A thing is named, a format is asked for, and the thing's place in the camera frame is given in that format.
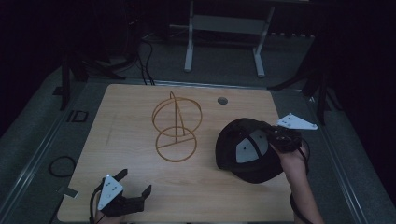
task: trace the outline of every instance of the metal stand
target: metal stand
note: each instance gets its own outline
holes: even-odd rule
[[[193,54],[193,31],[207,30],[217,32],[230,32],[239,34],[260,35],[260,41],[256,48],[253,49],[254,61],[256,63],[258,77],[264,77],[264,68],[262,65],[262,45],[268,33],[268,28],[271,19],[274,15],[275,8],[271,7],[267,19],[251,20],[228,17],[215,17],[206,15],[194,15],[193,0],[190,0],[190,20],[189,20],[189,44],[187,46],[186,62],[184,64],[184,71],[190,72],[192,69],[192,54]]]

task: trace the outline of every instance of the person's hand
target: person's hand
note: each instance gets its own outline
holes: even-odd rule
[[[304,157],[303,155],[301,155],[299,150],[282,153],[273,145],[271,145],[271,147],[275,150],[278,157],[280,158],[280,164],[282,165],[283,171],[287,176],[306,175]],[[308,157],[308,150],[306,149],[304,144],[302,144],[300,149],[305,154],[305,156]]]
[[[96,196],[96,201],[99,202],[100,194]],[[107,217],[96,206],[95,213],[95,224],[120,224],[124,220],[125,216],[120,217]]]

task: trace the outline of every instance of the gray floor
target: gray floor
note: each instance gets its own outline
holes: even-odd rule
[[[292,77],[312,43],[312,38],[269,36],[262,53],[266,77],[258,78],[250,47],[225,46],[199,38],[194,48],[192,71],[185,73],[184,37],[178,35],[169,42],[152,35],[146,37],[153,43],[148,70],[157,85],[265,89]],[[145,61],[149,45],[143,44],[140,51]],[[46,79],[0,139],[3,183],[0,188],[3,217],[0,220],[5,223],[59,223],[54,216],[63,196],[57,190],[67,186],[69,177],[50,175],[48,166],[60,156],[78,160],[108,84],[143,84],[136,66],[118,73],[127,79],[115,81],[92,76],[87,83],[73,82],[72,101],[65,111],[59,111],[60,97],[52,95],[61,83],[60,70]],[[298,91],[303,85],[304,82],[299,82],[287,90],[273,91],[276,109],[280,117],[291,112],[318,124],[315,102]],[[331,110],[325,112],[325,126],[317,131],[303,131],[312,148],[309,180],[325,221],[396,223],[396,210],[346,115],[334,109],[331,103],[329,107]],[[72,110],[88,111],[87,122],[67,122]],[[71,164],[60,161],[54,169],[67,173],[71,171]]]

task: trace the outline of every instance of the wooden table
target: wooden table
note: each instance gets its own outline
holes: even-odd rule
[[[170,162],[159,156],[156,139],[160,134],[152,123],[156,106],[170,98],[191,99],[202,109],[202,123],[193,132],[195,153],[185,161]],[[219,97],[228,100],[218,103]],[[179,103],[184,123],[193,126],[199,109],[189,101]],[[175,122],[173,106],[157,116],[157,125]],[[124,168],[123,196],[137,197],[152,185],[145,211],[128,215],[131,222],[246,222],[292,220],[290,186],[284,174],[265,183],[244,182],[231,172],[220,170],[215,161],[219,132],[239,118],[278,120],[269,91],[171,86],[110,85],[100,105],[87,142],[78,160],[69,188],[76,199],[64,197],[58,212],[61,221],[87,221],[89,201],[101,179]],[[185,142],[184,148],[191,144]]]

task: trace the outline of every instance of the cable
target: cable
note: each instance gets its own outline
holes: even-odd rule
[[[71,174],[59,175],[59,174],[55,174],[55,173],[52,171],[52,166],[53,166],[53,164],[54,164],[56,161],[61,160],[61,159],[68,159],[68,160],[70,160],[70,161],[72,162],[72,164],[73,164],[73,171],[71,172]],[[48,171],[49,171],[49,173],[50,173],[51,175],[53,175],[53,176],[63,178],[63,177],[72,176],[75,169],[76,169],[76,162],[75,162],[75,160],[74,160],[73,158],[71,158],[71,157],[69,157],[69,156],[61,156],[61,157],[58,157],[57,159],[55,159],[54,161],[52,161],[52,162],[49,164]]]
[[[305,164],[305,171],[306,174],[308,175],[309,172],[309,167],[308,167],[308,160],[311,154],[311,149],[309,148],[308,142],[306,142],[305,139],[302,138],[302,142],[304,142],[306,144],[306,154],[307,156],[305,156],[305,154],[303,153],[303,151],[301,150],[301,148],[297,148],[297,150],[300,152],[300,154],[303,156],[304,158],[304,164]],[[291,205],[291,209],[293,210],[293,212],[295,213],[295,215],[301,220],[303,221],[305,224],[312,224],[311,221],[308,220],[308,218],[306,218],[298,209],[296,202],[294,201],[293,198],[293,194],[290,195],[290,205]]]
[[[100,221],[102,221],[102,219],[105,217],[105,215],[102,215],[99,220],[96,222],[96,224],[98,224]]]
[[[148,84],[146,81],[146,76],[147,76],[151,86],[155,86],[154,79],[151,77],[151,74],[149,73],[149,59],[151,58],[151,54],[152,54],[152,45],[144,39],[142,39],[142,43],[149,45],[150,51],[148,54],[148,58],[146,59],[146,65],[143,65],[143,61],[142,61],[142,58],[140,57],[140,54],[137,55],[137,60],[139,61],[139,65],[140,65],[140,67],[139,66],[137,66],[137,67],[141,71],[142,79],[145,82],[145,84],[146,85]]]

